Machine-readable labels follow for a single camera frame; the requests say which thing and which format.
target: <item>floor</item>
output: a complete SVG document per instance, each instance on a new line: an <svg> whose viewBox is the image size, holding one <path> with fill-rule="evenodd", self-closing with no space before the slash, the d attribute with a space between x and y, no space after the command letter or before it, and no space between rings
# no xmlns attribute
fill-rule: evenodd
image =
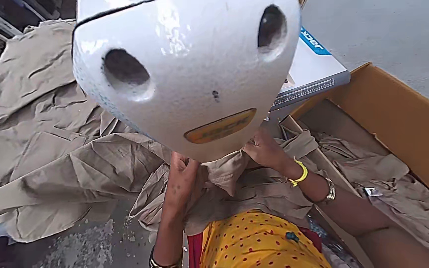
<svg viewBox="0 0 429 268"><path fill-rule="evenodd" d="M302 24L349 70L372 62L429 98L428 1L309 0Z"/></svg>
<svg viewBox="0 0 429 268"><path fill-rule="evenodd" d="M372 61L429 98L429 2L309 0L303 25L349 70ZM105 223L82 220L66 232L12 245L16 262L25 268L146 267L152 245L148 232L126 217L133 203L120 200Z"/></svg>

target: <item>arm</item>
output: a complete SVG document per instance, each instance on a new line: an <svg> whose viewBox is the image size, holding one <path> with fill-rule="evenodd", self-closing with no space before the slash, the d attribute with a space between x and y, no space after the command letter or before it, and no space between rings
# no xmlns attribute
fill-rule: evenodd
<svg viewBox="0 0 429 268"><path fill-rule="evenodd" d="M302 175L301 166L264 128L254 134L243 150L258 164L273 168L290 179L296 180ZM312 172L298 186L314 202L323 200L329 192L327 181ZM335 223L357 238L375 267L429 267L429 250L367 200L336 187L336 198L319 206Z"/></svg>
<svg viewBox="0 0 429 268"><path fill-rule="evenodd" d="M158 265L174 265L182 257L183 217L198 166L199 162L172 153L162 219L153 248L153 259Z"/></svg>

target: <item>orange label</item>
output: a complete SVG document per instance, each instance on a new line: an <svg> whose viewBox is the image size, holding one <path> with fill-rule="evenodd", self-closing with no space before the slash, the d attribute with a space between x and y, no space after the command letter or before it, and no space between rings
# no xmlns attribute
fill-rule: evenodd
<svg viewBox="0 0 429 268"><path fill-rule="evenodd" d="M251 108L190 130L184 137L192 143L209 143L242 130L249 125L255 114L256 108Z"/></svg>

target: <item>yellow bangle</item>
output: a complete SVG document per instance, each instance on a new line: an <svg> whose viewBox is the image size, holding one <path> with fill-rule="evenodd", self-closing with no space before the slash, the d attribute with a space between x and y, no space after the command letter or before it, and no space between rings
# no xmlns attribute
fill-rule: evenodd
<svg viewBox="0 0 429 268"><path fill-rule="evenodd" d="M296 160L295 157L294 157L294 161L301 166L302 172L303 172L301 178L297 180L288 179L292 183L292 185L296 187L298 183L300 183L301 181L307 178L307 168L306 166L304 166L304 164L301 161Z"/></svg>

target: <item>metal bangle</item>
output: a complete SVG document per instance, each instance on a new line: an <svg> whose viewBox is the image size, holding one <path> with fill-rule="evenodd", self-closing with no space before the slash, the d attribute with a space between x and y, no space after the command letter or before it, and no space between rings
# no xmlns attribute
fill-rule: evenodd
<svg viewBox="0 0 429 268"><path fill-rule="evenodd" d="M176 262L176 264L172 264L169 266L161 266L155 260L153 259L153 250L155 249L155 246L152 247L152 252L150 253L150 259L148 260L148 267L149 268L181 268L182 261L183 261L183 252L182 257Z"/></svg>
<svg viewBox="0 0 429 268"><path fill-rule="evenodd" d="M334 201L334 199L335 199L335 193L336 192L335 192L335 185L334 185L334 183L329 178L325 177L324 179L327 180L327 183L329 184L329 193L328 193L328 195L324 199L320 200L319 202L313 202L314 204L317 204L317 205L319 205L319 204L329 204L330 202Z"/></svg>

